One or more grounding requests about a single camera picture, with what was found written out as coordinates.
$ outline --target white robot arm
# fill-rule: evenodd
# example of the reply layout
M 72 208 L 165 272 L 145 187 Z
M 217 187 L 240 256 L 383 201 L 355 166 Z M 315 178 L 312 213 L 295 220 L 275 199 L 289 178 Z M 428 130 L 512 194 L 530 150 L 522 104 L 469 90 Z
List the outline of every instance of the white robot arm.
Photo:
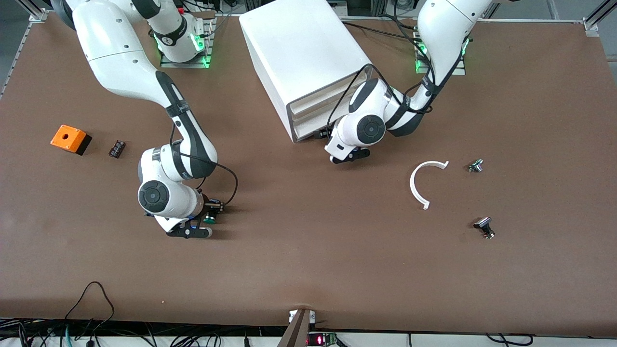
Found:
M 171 0 L 68 0 L 63 7 L 72 11 L 64 17 L 74 24 L 99 83 L 117 95 L 161 105 L 183 137 L 148 149 L 138 166 L 138 201 L 170 233 L 210 202 L 182 181 L 208 177 L 218 157 L 178 87 L 149 62 L 131 23 L 148 20 L 165 55 L 185 62 L 199 53 L 192 37 L 196 19 L 181 15 Z M 202 237 L 210 236 L 206 229 Z
M 416 130 L 422 112 L 450 78 L 461 58 L 463 42 L 490 3 L 491 0 L 427 1 L 418 15 L 418 32 L 428 50 L 432 71 L 422 78 L 411 98 L 376 78 L 360 85 L 350 100 L 349 115 L 334 123 L 325 147 L 330 161 L 338 164 L 367 156 L 362 154 L 367 151 L 363 148 L 379 142 L 386 130 L 394 136 Z

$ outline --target brown table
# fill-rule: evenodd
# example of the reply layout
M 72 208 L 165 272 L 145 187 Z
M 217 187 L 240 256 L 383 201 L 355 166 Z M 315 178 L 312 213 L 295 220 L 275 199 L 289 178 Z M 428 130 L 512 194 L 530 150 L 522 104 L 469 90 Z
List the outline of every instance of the brown table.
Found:
M 396 88 L 420 79 L 408 43 L 350 31 Z M 231 18 L 210 69 L 166 70 L 240 179 L 213 238 L 184 240 L 136 199 L 141 153 L 168 139 L 164 110 L 104 90 L 50 15 L 0 101 L 0 316 L 63 317 L 99 280 L 118 320 L 284 325 L 305 306 L 330 328 L 614 335 L 617 90 L 600 40 L 540 23 L 473 37 L 468 75 L 412 136 L 333 165 L 324 141 L 290 142 Z M 86 155 L 49 144 L 62 123 L 92 135 Z M 467 172 L 479 157 L 484 171 Z M 408 181 L 428 160 L 450 165 L 419 172 L 423 211 Z M 232 188 L 222 170 L 205 183 L 221 199 Z M 484 216 L 493 240 L 471 227 Z M 74 313 L 108 309 L 93 290 Z

